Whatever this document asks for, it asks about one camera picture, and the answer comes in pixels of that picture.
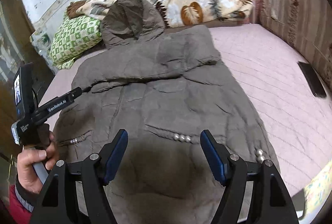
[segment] person's arm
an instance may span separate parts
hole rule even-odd
[[[32,164],[48,158],[45,167],[51,170],[59,159],[52,132],[49,139],[51,143],[46,150],[27,149],[17,156],[17,177],[16,184],[10,187],[9,212],[18,224],[29,223],[31,212],[43,187]]]

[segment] pink bedsheet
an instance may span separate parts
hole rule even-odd
[[[210,29],[224,63],[258,110],[291,195],[310,183],[332,159],[332,100],[313,96],[293,48],[258,24]],[[71,90],[79,65],[60,70],[41,103]],[[59,114],[49,118],[54,128]]]

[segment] hand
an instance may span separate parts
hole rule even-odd
[[[46,162],[45,167],[47,170],[51,170],[59,160],[59,152],[51,131],[49,132],[49,139],[51,143],[46,150],[26,149],[17,156],[19,182],[27,191],[39,194],[43,187],[42,182],[34,171],[33,163],[38,163],[48,158],[49,160]]]

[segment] blue gripper pad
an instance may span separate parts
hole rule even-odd
[[[204,131],[200,134],[200,146],[203,149],[215,180],[224,185],[226,183],[224,164]]]
[[[120,139],[117,141],[111,156],[106,162],[106,174],[104,181],[109,183],[112,181],[117,174],[117,170],[120,166],[123,155],[125,154],[126,148],[128,145],[128,133],[123,131]]]

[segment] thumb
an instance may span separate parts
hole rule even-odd
[[[23,167],[30,166],[33,163],[38,163],[46,159],[45,150],[26,149],[17,156],[17,162]]]

